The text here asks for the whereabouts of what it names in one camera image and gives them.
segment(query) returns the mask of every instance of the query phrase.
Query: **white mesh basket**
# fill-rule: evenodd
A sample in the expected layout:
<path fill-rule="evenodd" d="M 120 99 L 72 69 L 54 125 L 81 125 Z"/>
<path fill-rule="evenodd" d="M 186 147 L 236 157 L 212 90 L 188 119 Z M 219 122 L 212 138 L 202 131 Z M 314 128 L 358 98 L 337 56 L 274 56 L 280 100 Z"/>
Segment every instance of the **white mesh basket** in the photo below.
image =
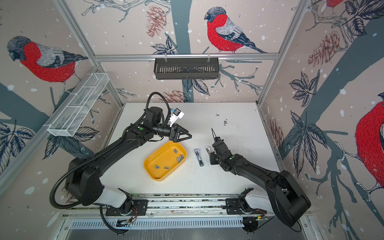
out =
<path fill-rule="evenodd" d="M 72 137 L 109 82 L 106 73 L 92 73 L 83 87 L 48 128 L 54 136 Z"/>

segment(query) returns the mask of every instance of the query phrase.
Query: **white tabletop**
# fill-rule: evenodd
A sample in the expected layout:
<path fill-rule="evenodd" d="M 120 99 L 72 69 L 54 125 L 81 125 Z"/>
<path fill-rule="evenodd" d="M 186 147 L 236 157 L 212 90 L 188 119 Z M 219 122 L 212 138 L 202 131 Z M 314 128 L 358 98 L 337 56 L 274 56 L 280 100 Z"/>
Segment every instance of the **white tabletop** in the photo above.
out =
<path fill-rule="evenodd" d="M 225 172 L 219 165 L 210 165 L 206 146 L 214 143 L 211 127 L 224 139 L 233 154 L 269 170 L 279 171 L 255 103 L 170 103 L 184 117 L 176 121 L 192 134 L 192 139 L 180 142 L 187 150 L 186 161 L 163 181 L 152 180 L 144 170 L 147 156 L 164 145 L 168 139 L 147 142 L 131 151 L 100 178 L 105 185 L 121 188 L 131 194 L 239 194 L 245 188 L 261 190 L 252 181 Z M 151 103 L 163 109 L 164 103 Z M 127 103 L 113 132 L 110 143 L 121 137 L 122 131 L 143 113 L 145 103 Z M 194 154 L 199 149 L 204 166 L 200 167 Z"/>

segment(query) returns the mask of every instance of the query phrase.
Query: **orange plastic container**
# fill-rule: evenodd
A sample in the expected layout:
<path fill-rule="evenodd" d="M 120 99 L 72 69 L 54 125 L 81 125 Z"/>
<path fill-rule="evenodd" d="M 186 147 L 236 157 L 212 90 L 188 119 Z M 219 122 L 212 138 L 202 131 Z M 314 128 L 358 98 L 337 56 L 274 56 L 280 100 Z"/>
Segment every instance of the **orange plastic container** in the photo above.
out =
<path fill-rule="evenodd" d="M 184 156 L 178 162 L 177 157 Z M 169 174 L 175 171 L 187 158 L 187 151 L 178 142 L 169 141 L 144 160 L 144 169 L 155 181 L 164 180 Z"/>

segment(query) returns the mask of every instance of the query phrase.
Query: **black mounting plate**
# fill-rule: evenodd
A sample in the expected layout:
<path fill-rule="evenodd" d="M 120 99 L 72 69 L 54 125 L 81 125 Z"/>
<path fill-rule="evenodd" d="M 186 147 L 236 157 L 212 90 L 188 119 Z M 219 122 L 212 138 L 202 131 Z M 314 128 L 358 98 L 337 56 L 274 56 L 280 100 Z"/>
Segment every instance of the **black mounting plate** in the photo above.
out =
<path fill-rule="evenodd" d="M 132 200 L 132 206 L 137 208 L 137 215 L 138 216 L 145 216 L 145 212 L 147 211 L 148 206 L 148 200 L 140 199 L 140 200 Z M 107 212 L 105 213 L 106 216 L 119 216 L 122 217 L 119 209 L 114 208 L 112 206 L 108 206 Z M 132 209 L 128 215 L 126 216 L 135 216 L 136 212 Z"/>
<path fill-rule="evenodd" d="M 238 214 L 244 214 L 243 211 L 240 209 L 239 205 L 239 199 L 238 198 L 227 198 L 225 199 L 225 206 L 227 207 L 227 214 L 228 215 L 238 215 Z M 266 214 L 267 212 L 261 209 L 255 209 L 250 213 L 247 214 Z"/>

